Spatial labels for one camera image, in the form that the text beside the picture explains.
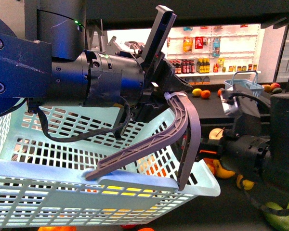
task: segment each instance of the basket handle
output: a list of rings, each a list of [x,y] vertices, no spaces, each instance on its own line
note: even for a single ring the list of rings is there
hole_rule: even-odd
[[[253,84],[253,85],[256,85],[256,84],[258,83],[258,72],[257,72],[257,71],[237,71],[237,72],[235,72],[235,74],[232,76],[232,79],[231,79],[231,81],[230,81],[230,85],[233,85],[233,81],[234,81],[234,79],[235,79],[235,75],[236,75],[236,74],[238,74],[238,73],[247,73],[247,72],[254,72],[254,73],[256,73],[255,78],[254,78],[254,80],[252,81],[252,84]]]

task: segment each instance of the zip tie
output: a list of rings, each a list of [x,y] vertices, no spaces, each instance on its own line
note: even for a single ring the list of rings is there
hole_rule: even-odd
[[[182,95],[182,96],[187,97],[187,95],[185,93],[183,93],[183,92],[174,92],[174,93],[171,93],[171,94],[169,92],[164,93],[164,97],[165,97],[166,100],[172,98],[175,95]]]

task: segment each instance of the black cable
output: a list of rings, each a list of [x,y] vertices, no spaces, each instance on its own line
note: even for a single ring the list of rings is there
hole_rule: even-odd
[[[1,114],[0,114],[0,117],[1,117],[1,116],[5,116],[5,115],[7,115],[7,114],[9,114],[9,113],[12,113],[13,111],[16,111],[16,110],[19,109],[22,105],[24,105],[24,103],[25,103],[26,101],[27,101],[27,98],[24,98],[24,100],[22,100],[21,103],[19,103],[18,105],[13,106],[13,107],[11,107],[9,110],[1,113]]]
[[[244,194],[246,195],[247,199],[250,201],[250,203],[256,207],[257,209],[265,212],[265,213],[270,213],[279,217],[286,217],[289,216],[289,209],[281,209],[281,210],[276,210],[273,208],[269,208],[263,204],[261,204],[260,202],[258,202],[256,199],[254,199],[251,195],[248,194],[248,192],[244,189],[243,186],[243,180],[244,178],[241,179],[240,181],[240,186],[241,189],[243,190]]]
[[[123,123],[119,124],[119,126],[117,126],[116,128],[101,128],[101,129],[97,129],[97,130],[92,130],[92,131],[81,133],[77,136],[73,136],[73,137],[69,137],[69,138],[52,137],[48,133],[48,120],[47,120],[45,113],[40,108],[37,109],[37,113],[39,115],[39,120],[40,120],[40,125],[42,127],[42,131],[48,139],[55,141],[55,142],[68,143],[68,142],[81,141],[81,140],[84,140],[84,139],[92,137],[92,136],[97,136],[97,135],[102,135],[102,134],[106,134],[109,132],[114,132],[118,129],[123,128],[131,119],[131,109],[130,109],[128,102],[123,97],[120,97],[120,101],[118,103],[121,105],[124,105],[124,109],[126,111],[126,119]]]
[[[271,106],[270,106],[267,102],[259,99],[259,98],[256,97],[256,96],[249,95],[249,94],[246,94],[246,93],[243,93],[243,92],[233,92],[233,93],[231,93],[231,96],[230,96],[228,99],[231,100],[231,99],[232,99],[233,97],[235,97],[235,96],[244,96],[244,97],[247,97],[247,98],[249,98],[249,99],[252,99],[252,100],[254,100],[254,101],[256,101],[256,102],[264,105],[265,107],[267,107],[267,108],[269,108],[269,109],[271,108]]]

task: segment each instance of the orange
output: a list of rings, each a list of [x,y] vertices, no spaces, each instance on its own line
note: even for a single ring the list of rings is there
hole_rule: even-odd
[[[140,229],[138,231],[154,231],[154,229],[152,229],[152,228],[143,228],[143,229]]]
[[[76,231],[76,226],[40,227],[38,231]]]
[[[208,168],[210,169],[211,173],[215,176],[216,175],[216,169],[215,166],[213,165],[213,163],[211,161],[205,161]]]
[[[217,91],[217,96],[220,97],[222,95],[222,88]]]
[[[265,92],[267,92],[267,93],[271,92],[271,90],[272,90],[271,85],[263,84],[262,86],[264,87]]]
[[[209,90],[203,90],[202,92],[201,92],[201,97],[203,98],[203,99],[207,99],[207,98],[209,98],[211,96],[211,92],[209,91]]]

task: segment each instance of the shopping basket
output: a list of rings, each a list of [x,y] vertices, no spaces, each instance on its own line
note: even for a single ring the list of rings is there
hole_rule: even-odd
[[[236,74],[239,73],[247,73],[247,72],[251,72],[251,73],[255,73],[255,77],[254,80],[251,82],[247,79],[235,79]],[[240,84],[241,86],[250,89],[253,93],[254,96],[260,96],[261,93],[264,90],[264,87],[261,86],[260,84],[258,84],[258,72],[257,71],[237,71],[235,72],[235,74],[232,76],[232,79],[230,80],[225,80],[224,81],[225,84],[225,89],[229,89],[231,88],[234,84]]]
[[[45,107],[49,133],[70,137],[110,128],[118,108]],[[99,135],[74,143],[46,138],[25,106],[0,117],[0,227],[146,224],[198,195],[220,187],[203,161],[178,191],[179,161],[170,146],[93,181],[87,168],[129,145],[163,131],[174,120],[166,110],[150,123],[130,122],[123,139]]]

